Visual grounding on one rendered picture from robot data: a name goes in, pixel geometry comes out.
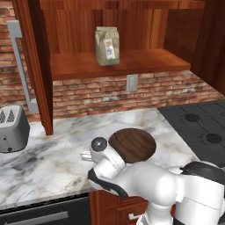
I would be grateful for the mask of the black hob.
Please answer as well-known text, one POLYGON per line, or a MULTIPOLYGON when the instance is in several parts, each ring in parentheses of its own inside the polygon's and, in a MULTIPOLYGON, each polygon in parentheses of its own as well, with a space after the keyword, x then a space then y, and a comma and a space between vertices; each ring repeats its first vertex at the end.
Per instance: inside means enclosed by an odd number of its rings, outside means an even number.
POLYGON ((225 100, 160 107, 201 161, 225 168, 225 100))

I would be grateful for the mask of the grey wall outlet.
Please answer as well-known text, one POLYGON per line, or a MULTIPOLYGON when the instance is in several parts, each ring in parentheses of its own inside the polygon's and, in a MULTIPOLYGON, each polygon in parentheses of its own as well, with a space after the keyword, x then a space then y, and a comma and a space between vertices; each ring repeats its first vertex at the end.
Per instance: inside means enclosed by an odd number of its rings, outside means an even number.
POLYGON ((127 91, 137 91, 138 75, 127 75, 127 91))

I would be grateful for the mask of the silver toaster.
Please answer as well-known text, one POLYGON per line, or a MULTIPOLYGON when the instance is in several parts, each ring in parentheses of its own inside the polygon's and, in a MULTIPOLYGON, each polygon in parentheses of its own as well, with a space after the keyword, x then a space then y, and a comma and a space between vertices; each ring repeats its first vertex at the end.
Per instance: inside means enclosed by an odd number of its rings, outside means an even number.
POLYGON ((28 143, 30 125, 21 105, 8 105, 0 109, 0 153, 13 153, 28 143))

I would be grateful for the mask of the wooden drawer front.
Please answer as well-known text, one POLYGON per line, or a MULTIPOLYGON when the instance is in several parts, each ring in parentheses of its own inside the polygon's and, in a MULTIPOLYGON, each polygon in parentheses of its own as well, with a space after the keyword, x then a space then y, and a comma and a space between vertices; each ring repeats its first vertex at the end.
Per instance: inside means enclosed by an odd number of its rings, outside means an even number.
POLYGON ((135 225, 129 214, 143 214, 148 202, 140 197, 120 198, 105 191, 89 193, 91 225, 135 225))

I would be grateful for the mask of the dark brown wooden bowl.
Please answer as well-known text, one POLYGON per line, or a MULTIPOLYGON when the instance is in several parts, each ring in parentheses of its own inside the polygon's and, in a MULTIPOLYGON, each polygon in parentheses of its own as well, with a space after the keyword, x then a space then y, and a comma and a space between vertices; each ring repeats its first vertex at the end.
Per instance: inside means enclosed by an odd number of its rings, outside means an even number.
POLYGON ((146 161, 156 152, 156 141, 138 128, 123 128, 111 135, 109 144, 126 163, 146 161))

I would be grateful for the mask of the beige paper flour bag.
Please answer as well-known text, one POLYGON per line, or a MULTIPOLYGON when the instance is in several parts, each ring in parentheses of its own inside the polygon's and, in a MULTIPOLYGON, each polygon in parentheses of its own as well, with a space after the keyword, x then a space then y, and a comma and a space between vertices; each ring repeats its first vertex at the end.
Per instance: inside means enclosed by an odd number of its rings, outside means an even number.
POLYGON ((97 26, 95 43, 98 65, 109 66, 120 63, 120 36, 116 27, 97 26))

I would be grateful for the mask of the wooden cupboard door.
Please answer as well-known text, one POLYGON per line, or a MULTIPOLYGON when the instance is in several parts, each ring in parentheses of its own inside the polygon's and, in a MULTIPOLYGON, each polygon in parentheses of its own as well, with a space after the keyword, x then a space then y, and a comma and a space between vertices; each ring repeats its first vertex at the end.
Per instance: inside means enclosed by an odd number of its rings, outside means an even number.
POLYGON ((53 81, 47 30, 40 0, 11 0, 22 32, 28 75, 34 88, 42 126, 53 134, 53 81))
POLYGON ((191 72, 225 96, 225 0, 206 0, 191 72))

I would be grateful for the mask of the black dishwasher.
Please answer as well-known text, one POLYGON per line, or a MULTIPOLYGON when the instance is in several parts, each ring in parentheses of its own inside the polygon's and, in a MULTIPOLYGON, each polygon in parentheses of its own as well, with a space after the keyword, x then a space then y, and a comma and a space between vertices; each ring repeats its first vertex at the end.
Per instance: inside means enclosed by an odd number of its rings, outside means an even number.
POLYGON ((88 196, 80 199, 41 204, 38 207, 0 211, 0 225, 9 225, 13 222, 60 212, 68 212, 69 217, 58 221, 45 222, 40 225, 91 225, 90 201, 88 196))

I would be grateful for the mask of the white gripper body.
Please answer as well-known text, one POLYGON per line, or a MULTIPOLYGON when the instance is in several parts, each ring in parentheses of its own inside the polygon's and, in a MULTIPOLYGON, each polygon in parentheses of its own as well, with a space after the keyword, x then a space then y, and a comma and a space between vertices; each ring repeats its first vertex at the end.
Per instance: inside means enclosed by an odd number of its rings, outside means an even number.
POLYGON ((83 151, 80 153, 80 157, 83 161, 92 162, 92 156, 90 151, 83 151))

